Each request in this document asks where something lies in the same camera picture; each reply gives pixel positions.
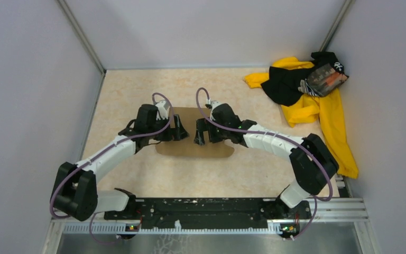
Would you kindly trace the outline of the brown cardboard box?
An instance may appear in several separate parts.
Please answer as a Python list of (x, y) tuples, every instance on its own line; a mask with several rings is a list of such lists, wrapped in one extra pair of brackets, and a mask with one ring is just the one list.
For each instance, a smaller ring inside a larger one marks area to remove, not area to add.
[(205, 144), (203, 146), (194, 143), (197, 133), (196, 122), (203, 118), (196, 107), (175, 107), (174, 113), (180, 116), (181, 123), (189, 136), (180, 141), (157, 144), (155, 146), (157, 153), (164, 156), (192, 158), (228, 158), (234, 153), (235, 149), (223, 141), (211, 143), (207, 132), (204, 133)]

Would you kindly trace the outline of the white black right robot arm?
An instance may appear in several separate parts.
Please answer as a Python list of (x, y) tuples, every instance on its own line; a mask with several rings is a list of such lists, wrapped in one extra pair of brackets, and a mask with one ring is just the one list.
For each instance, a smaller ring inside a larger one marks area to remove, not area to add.
[(295, 180), (277, 198), (277, 213), (290, 218), (305, 198), (318, 195), (338, 172), (339, 164), (320, 136), (296, 137), (274, 132), (252, 120), (240, 120), (227, 103), (211, 101), (210, 131), (216, 141), (230, 140), (246, 148), (260, 149), (290, 162)]

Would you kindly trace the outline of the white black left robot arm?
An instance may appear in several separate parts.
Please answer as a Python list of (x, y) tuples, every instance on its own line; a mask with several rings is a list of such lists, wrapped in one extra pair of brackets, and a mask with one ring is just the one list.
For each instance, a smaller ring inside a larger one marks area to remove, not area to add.
[(143, 104), (135, 119), (106, 146), (79, 162), (60, 165), (50, 198), (53, 217), (85, 221), (97, 213), (116, 212), (125, 219), (136, 215), (136, 196), (121, 188), (98, 191), (97, 184), (125, 159), (151, 141), (176, 142), (189, 137), (179, 114), (166, 101)]

